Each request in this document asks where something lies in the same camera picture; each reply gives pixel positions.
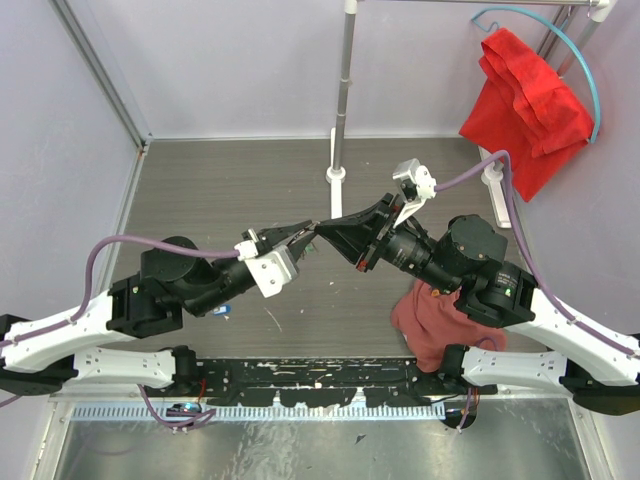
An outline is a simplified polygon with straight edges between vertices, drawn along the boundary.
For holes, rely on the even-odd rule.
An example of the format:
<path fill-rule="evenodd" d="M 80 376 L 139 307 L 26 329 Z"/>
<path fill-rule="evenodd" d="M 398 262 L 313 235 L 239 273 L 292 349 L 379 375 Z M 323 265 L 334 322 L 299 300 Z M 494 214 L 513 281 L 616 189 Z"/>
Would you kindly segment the blue tagged key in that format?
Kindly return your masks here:
<path fill-rule="evenodd" d="M 231 306 L 229 304 L 220 305 L 212 310 L 214 316 L 228 316 L 231 312 Z"/>

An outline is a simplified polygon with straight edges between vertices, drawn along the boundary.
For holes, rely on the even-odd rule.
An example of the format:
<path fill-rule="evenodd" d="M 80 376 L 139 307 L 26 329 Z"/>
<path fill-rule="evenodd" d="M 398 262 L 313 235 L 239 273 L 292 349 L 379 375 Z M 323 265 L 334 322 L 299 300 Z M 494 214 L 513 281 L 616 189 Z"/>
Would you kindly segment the metal keyring with keys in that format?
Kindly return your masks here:
<path fill-rule="evenodd" d="M 314 239 L 317 237 L 317 232 L 315 231 L 317 225 L 317 222 L 312 222 L 296 240 L 293 253 L 297 261 L 316 251 Z"/>

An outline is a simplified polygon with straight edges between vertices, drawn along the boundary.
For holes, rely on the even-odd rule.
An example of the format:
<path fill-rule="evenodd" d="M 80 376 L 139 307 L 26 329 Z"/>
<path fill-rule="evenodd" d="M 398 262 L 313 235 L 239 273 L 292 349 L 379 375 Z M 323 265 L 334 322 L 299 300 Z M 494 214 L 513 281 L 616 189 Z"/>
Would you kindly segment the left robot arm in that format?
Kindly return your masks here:
<path fill-rule="evenodd" d="M 297 262 L 313 237 L 311 221 L 248 230 L 226 252 L 200 250 L 182 236 L 107 237 L 89 255 L 78 307 L 40 320 L 2 316 L 1 388 L 26 397 L 77 385 L 135 384 L 191 395 L 203 375 L 189 347 L 142 353 L 108 344 L 180 330 L 185 314 L 203 317 L 252 288 L 266 298 L 279 294 L 297 278 Z M 94 295 L 98 254 L 122 243 L 144 246 L 138 272 Z"/>

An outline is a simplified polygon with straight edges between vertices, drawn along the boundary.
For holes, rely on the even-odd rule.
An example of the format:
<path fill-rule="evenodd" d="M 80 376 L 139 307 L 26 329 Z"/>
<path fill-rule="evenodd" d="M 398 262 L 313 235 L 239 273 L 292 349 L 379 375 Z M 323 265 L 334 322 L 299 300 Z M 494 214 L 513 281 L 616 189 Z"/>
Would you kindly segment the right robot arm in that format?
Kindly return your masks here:
<path fill-rule="evenodd" d="M 415 217 L 402 220 L 400 200 L 320 222 L 316 233 L 367 272 L 384 260 L 442 294 L 457 294 L 457 311 L 494 329 L 528 336 L 538 353 L 491 352 L 449 345 L 438 370 L 444 390 L 513 385 L 569 396 L 579 406 L 620 416 L 639 409 L 639 338 L 612 331 L 554 306 L 526 270 L 505 258 L 507 240 L 477 215 L 453 218 L 431 238 Z"/>

